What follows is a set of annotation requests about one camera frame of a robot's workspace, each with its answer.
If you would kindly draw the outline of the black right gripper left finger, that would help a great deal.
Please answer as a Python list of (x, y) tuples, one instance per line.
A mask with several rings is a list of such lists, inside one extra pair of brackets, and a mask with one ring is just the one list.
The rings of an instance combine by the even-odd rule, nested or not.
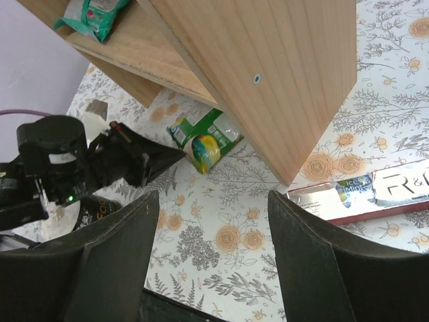
[(77, 231), (1, 253), (2, 321), (136, 321), (160, 211), (148, 193)]

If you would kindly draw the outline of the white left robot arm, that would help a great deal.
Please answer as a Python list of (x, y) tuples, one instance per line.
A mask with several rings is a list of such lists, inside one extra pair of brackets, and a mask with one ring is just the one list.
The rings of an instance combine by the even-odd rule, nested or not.
[(88, 143), (83, 122), (65, 115), (19, 126), (17, 145), (1, 164), (3, 231), (47, 219), (46, 202), (67, 207), (120, 179), (145, 187), (185, 157), (116, 121)]

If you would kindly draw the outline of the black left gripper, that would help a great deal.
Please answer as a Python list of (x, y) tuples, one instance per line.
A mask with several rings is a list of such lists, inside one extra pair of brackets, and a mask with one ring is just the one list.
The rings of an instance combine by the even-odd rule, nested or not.
[(17, 145), (25, 175), (57, 205), (75, 203), (119, 179), (145, 187), (185, 157), (116, 121), (87, 142), (83, 122), (65, 115), (19, 126)]

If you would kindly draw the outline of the teal candy bag back side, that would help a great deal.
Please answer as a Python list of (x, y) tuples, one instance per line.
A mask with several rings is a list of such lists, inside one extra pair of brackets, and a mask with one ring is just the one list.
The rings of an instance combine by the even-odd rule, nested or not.
[(52, 29), (62, 26), (103, 43), (111, 33), (118, 13), (130, 0), (73, 0), (69, 1), (64, 15), (58, 18)]

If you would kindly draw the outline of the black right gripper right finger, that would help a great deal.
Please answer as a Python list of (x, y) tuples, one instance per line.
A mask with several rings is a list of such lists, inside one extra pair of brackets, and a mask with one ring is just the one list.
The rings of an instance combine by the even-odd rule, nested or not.
[(277, 191), (267, 200), (288, 321), (427, 321), (428, 255), (363, 239)]

